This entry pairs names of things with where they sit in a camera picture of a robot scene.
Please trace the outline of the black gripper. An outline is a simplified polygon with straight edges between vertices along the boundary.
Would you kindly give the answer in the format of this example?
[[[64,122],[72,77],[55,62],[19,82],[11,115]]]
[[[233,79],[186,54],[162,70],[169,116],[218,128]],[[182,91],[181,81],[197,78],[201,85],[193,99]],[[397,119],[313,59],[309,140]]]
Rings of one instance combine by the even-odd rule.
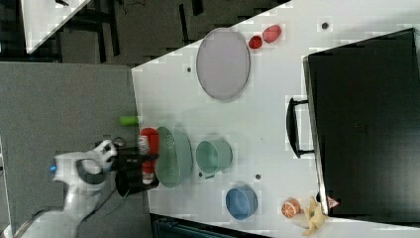
[[[141,155],[136,148],[123,148],[117,150],[112,159],[112,171],[127,171],[138,169],[142,163],[157,160],[158,154]]]

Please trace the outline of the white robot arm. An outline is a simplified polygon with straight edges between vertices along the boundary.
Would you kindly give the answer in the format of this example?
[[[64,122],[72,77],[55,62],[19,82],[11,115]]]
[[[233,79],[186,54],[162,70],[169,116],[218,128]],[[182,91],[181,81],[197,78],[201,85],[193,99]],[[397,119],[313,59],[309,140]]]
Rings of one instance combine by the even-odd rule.
[[[37,212],[12,238],[75,238],[79,224],[103,205],[100,197],[109,173],[115,174],[120,195],[128,196],[158,182],[152,176],[157,159],[149,147],[126,148],[110,140],[87,152],[56,156],[51,173],[67,186],[63,208]]]

